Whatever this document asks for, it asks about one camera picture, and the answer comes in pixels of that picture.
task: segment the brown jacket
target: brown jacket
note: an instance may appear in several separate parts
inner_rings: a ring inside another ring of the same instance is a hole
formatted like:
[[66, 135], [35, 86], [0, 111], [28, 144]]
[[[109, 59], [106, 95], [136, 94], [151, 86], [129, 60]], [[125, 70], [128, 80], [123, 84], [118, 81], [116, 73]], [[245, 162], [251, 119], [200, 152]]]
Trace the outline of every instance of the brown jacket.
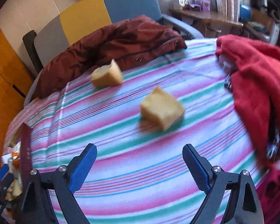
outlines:
[[43, 69], [35, 96], [44, 98], [67, 82], [115, 59], [122, 71], [170, 51], [187, 48], [180, 34], [141, 15], [105, 26], [83, 37]]

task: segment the silver bolt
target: silver bolt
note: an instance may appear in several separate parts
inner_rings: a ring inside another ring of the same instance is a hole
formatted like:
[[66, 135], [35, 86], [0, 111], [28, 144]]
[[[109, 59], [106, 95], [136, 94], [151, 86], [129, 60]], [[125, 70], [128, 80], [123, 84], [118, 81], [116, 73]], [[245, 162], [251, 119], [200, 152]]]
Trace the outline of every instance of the silver bolt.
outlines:
[[36, 169], [31, 170], [30, 174], [31, 175], [36, 175], [37, 174], [37, 170]]
[[249, 174], [250, 174], [247, 170], [243, 170], [242, 172], [245, 176], [249, 176]]
[[222, 169], [221, 169], [219, 166], [214, 166], [214, 167], [213, 167], [213, 170], [214, 170], [215, 172], [219, 173], [219, 172], [221, 172]]
[[59, 172], [64, 172], [66, 170], [66, 166], [65, 165], [62, 165], [58, 168], [58, 171]]

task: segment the striped tablecloth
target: striped tablecloth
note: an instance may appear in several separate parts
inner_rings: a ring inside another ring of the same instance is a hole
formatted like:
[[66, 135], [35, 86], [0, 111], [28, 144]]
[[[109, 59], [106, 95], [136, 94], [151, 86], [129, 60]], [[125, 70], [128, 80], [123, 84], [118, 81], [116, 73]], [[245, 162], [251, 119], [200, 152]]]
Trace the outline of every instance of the striped tablecloth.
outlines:
[[[53, 171], [94, 143], [98, 157], [77, 202], [91, 224], [189, 223], [205, 194], [182, 159], [191, 143], [225, 171], [247, 169], [256, 185], [263, 173], [247, 131], [223, 86], [215, 39], [187, 41], [188, 49], [166, 54], [124, 72], [121, 86], [98, 90], [85, 73], [47, 99], [36, 99], [10, 124], [10, 137], [26, 122], [33, 128], [33, 168]], [[155, 86], [186, 108], [184, 120], [162, 132], [141, 119], [140, 102]], [[54, 192], [52, 204], [66, 223]], [[219, 223], [228, 193], [214, 223]]]

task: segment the orange wooden door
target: orange wooden door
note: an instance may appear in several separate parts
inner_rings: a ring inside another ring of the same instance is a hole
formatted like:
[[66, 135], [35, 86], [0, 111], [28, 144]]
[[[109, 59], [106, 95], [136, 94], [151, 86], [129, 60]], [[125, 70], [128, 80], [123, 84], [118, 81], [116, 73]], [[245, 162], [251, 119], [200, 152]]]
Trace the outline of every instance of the orange wooden door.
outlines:
[[33, 77], [0, 29], [0, 166], [8, 125], [23, 109], [24, 97], [21, 94], [27, 94], [32, 82]]

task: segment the bread slice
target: bread slice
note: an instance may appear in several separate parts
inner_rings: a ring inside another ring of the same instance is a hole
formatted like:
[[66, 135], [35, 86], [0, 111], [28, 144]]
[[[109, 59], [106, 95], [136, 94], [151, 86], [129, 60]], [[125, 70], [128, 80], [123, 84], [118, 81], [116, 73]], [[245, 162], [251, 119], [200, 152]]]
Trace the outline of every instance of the bread slice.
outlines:
[[123, 77], [120, 68], [113, 59], [110, 65], [95, 69], [90, 80], [95, 87], [109, 87], [121, 85]]
[[141, 115], [159, 124], [167, 130], [185, 112], [185, 108], [169, 93], [160, 87], [154, 90], [141, 102]]

